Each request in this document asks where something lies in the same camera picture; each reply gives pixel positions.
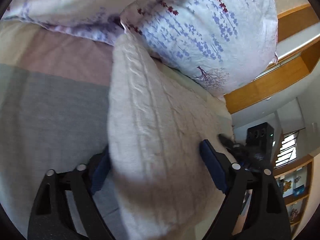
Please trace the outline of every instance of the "white wall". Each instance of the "white wall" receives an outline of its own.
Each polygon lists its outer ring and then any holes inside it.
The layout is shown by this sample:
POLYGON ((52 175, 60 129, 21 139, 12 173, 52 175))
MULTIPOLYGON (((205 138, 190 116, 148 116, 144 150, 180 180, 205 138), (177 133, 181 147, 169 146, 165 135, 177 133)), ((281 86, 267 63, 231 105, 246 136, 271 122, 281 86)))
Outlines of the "white wall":
POLYGON ((298 95, 301 95, 301 93, 303 93, 308 88, 310 83, 313 82, 313 80, 315 80, 319 75, 320 63, 318 62, 311 74, 299 80, 290 87, 272 95, 269 100, 265 99, 254 104, 253 106, 249 106, 241 111, 232 114, 231 116, 233 125, 235 126, 235 128, 238 128, 246 125, 247 123, 261 119, 266 115, 274 113, 277 109, 294 100, 298 95))
POLYGON ((247 129, 250 127, 253 127, 255 125, 261 124, 267 122, 269 123, 273 129, 275 129, 275 137, 276 137, 276 132, 281 129, 280 124, 277 120, 277 117, 275 113, 269 114, 259 120, 256 120, 254 122, 251 122, 249 124, 246 124, 244 126, 238 127, 234 129, 234 135, 235 135, 235 140, 237 143, 243 143, 245 144, 245 139, 247 136, 247 129))
POLYGON ((306 126, 297 141, 297 153, 303 156, 320 147, 320 76, 298 96, 298 102, 306 126))
POLYGON ((297 98, 279 108, 277 113, 284 134, 305 128, 297 98))

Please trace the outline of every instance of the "white pillow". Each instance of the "white pillow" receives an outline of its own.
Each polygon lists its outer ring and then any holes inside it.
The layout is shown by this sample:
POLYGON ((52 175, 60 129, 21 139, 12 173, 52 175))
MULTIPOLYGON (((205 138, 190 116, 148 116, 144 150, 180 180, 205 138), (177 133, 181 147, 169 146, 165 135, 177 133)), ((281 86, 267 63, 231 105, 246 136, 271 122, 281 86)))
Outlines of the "white pillow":
POLYGON ((37 23, 49 30, 113 44, 123 33, 114 18, 133 1, 13 0, 3 19, 37 23))
POLYGON ((209 139, 235 160, 217 140, 217 115, 166 77, 130 32, 117 40, 113 59, 108 141, 124 225, 132 240, 179 239, 224 199, 199 143, 209 139))
POLYGON ((153 56, 215 96, 251 82, 275 57, 274 0, 137 0, 121 19, 153 56))

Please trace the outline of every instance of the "floral pillowcase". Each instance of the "floral pillowcase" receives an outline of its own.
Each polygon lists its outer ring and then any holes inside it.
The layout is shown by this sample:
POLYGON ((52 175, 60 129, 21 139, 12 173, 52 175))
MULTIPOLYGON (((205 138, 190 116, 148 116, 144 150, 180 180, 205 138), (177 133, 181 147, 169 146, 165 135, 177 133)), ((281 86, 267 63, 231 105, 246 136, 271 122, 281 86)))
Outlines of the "floral pillowcase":
POLYGON ((137 0, 121 19, 152 56, 215 96, 251 82, 275 58, 274 0, 137 0))

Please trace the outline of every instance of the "window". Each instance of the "window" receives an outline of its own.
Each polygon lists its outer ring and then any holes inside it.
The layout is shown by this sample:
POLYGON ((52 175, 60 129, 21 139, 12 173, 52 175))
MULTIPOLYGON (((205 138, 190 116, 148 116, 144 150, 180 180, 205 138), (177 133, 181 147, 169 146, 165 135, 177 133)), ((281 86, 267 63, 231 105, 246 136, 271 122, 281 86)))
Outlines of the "window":
POLYGON ((278 159, 276 160, 276 167, 287 164, 297 158, 296 140, 298 134, 299 132, 295 132, 284 138, 282 147, 280 148, 280 154, 278 154, 278 159))

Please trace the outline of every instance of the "tree print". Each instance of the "tree print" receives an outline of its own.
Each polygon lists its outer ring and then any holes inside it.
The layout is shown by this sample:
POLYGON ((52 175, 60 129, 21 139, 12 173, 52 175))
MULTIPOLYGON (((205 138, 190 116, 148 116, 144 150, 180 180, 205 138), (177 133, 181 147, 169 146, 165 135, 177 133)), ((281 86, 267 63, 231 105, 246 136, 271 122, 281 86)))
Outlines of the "tree print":
POLYGON ((222 90, 224 84, 227 82, 229 73, 225 72, 222 68, 215 69, 212 72, 204 71, 200 66, 197 67, 201 71, 201 76, 193 78, 202 87, 210 90, 222 90))

